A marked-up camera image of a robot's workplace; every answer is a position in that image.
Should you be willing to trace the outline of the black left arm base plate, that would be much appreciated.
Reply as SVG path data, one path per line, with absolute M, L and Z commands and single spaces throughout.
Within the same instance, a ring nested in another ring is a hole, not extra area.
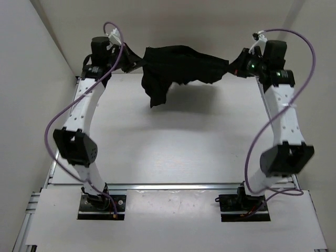
M 110 195 L 116 205 L 117 214 L 114 213 L 114 206 L 109 199 L 95 200 L 87 194 L 82 194 L 77 214 L 78 220 L 101 220 L 101 221 L 123 221 L 127 196 Z

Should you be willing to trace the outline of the black pleated skirt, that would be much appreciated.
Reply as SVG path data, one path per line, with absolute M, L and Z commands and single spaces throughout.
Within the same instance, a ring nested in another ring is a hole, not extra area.
M 150 97 L 150 107 L 166 103 L 172 83 L 192 81 L 213 84 L 228 72 L 229 61 L 200 53 L 189 46 L 148 47 L 143 57 L 141 86 Z

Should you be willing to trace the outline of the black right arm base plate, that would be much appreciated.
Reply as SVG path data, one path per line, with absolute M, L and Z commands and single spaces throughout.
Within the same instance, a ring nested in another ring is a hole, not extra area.
M 220 194 L 215 198 L 219 204 L 222 223 L 271 221 L 264 196 Z

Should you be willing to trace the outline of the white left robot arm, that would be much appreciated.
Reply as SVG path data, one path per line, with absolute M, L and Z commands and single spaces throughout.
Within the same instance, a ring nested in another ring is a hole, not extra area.
M 90 137 L 90 127 L 98 101 L 111 78 L 111 70 L 131 72 L 141 58 L 127 44 L 118 45 L 106 39 L 91 42 L 91 54 L 83 61 L 78 89 L 70 115 L 61 129 L 54 129 L 53 139 L 61 157 L 72 166 L 81 191 L 90 205 L 104 210 L 115 204 L 106 182 L 96 166 L 98 146 Z

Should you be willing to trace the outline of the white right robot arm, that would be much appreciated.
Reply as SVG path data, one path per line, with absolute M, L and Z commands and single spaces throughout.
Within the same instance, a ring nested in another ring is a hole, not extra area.
M 255 136 L 248 154 L 267 127 L 271 127 L 274 140 L 272 147 L 263 151 L 259 169 L 249 176 L 244 171 L 244 192 L 236 196 L 236 205 L 243 210 L 255 203 L 278 181 L 299 174 L 314 155 L 314 147 L 306 144 L 300 131 L 295 105 L 295 79 L 291 70 L 284 69 L 283 58 L 264 58 L 259 47 L 254 52 L 244 48 L 230 65 L 230 73 L 237 77 L 252 77 L 258 88 L 269 121 Z

